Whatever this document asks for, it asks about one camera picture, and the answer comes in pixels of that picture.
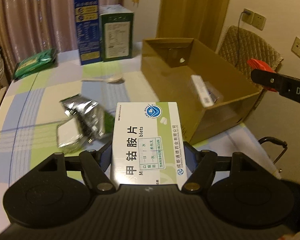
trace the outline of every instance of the plaid tablecloth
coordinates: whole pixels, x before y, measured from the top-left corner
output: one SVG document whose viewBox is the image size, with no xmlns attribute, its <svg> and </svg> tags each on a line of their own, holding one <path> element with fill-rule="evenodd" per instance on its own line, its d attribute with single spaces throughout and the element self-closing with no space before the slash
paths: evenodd
<svg viewBox="0 0 300 240">
<path fill-rule="evenodd" d="M 80 65 L 78 51 L 63 52 L 58 55 L 58 67 L 10 85 L 0 107 L 0 232 L 10 224 L 2 206 L 4 192 L 30 169 L 58 151 L 56 127 L 67 118 L 60 100 L 81 93 L 100 102 L 113 115 L 117 102 L 158 101 L 140 72 L 140 49 L 141 43 L 136 44 L 133 59 L 85 66 Z M 81 81 L 91 77 L 106 78 L 117 73 L 123 74 L 124 83 Z M 105 143 L 95 141 L 87 149 L 98 150 Z M 210 149 L 222 156 L 244 152 L 278 176 L 266 152 L 244 124 L 195 147 L 199 150 Z M 82 180 L 79 172 L 69 172 L 68 176 Z M 227 176 L 229 172 L 218 172 L 215 180 Z"/>
</svg>

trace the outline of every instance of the green box with white label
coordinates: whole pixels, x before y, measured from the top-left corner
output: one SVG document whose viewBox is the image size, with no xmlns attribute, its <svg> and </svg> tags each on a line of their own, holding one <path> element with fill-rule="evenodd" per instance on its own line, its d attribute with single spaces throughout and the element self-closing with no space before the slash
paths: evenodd
<svg viewBox="0 0 300 240">
<path fill-rule="evenodd" d="M 120 184 L 177 184 L 187 180 L 177 103 L 118 103 L 110 179 Z"/>
<path fill-rule="evenodd" d="M 120 4 L 99 7 L 103 61 L 132 58 L 133 16 Z"/>
</svg>

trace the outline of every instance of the curtain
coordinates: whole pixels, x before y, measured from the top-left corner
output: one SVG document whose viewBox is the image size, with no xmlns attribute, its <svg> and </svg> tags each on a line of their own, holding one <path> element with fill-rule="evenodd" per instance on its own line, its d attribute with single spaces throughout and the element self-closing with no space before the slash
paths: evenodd
<svg viewBox="0 0 300 240">
<path fill-rule="evenodd" d="M 10 77 L 17 62 L 41 50 L 77 49 L 73 0 L 0 0 L 0 45 Z"/>
</svg>

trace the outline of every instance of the wall socket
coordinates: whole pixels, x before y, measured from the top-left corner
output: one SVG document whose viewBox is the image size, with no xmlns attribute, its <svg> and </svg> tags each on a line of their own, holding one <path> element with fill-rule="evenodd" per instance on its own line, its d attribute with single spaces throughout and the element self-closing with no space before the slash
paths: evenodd
<svg viewBox="0 0 300 240">
<path fill-rule="evenodd" d="M 245 23 L 251 25 L 251 24 L 252 24 L 252 20 L 253 20 L 253 16 L 254 16 L 254 12 L 253 12 L 253 11 L 250 11 L 250 10 L 248 10 L 248 9 L 244 9 L 243 11 L 250 12 L 251 14 L 248 15 L 248 14 L 243 13 L 243 14 L 242 14 L 241 20 L 242 20 L 243 22 L 245 22 Z"/>
<path fill-rule="evenodd" d="M 266 17 L 255 13 L 252 20 L 252 26 L 256 27 L 259 30 L 263 30 L 266 24 Z"/>
<path fill-rule="evenodd" d="M 298 37 L 295 38 L 291 51 L 300 58 L 300 39 Z"/>
</svg>

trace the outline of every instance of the green plastic tissue pack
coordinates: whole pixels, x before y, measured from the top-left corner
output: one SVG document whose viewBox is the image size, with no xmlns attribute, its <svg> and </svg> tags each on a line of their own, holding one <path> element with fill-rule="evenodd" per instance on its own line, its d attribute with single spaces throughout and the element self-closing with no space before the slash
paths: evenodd
<svg viewBox="0 0 300 240">
<path fill-rule="evenodd" d="M 18 80 L 51 67 L 55 63 L 56 54 L 56 49 L 47 49 L 19 62 L 13 74 L 13 79 Z"/>
</svg>

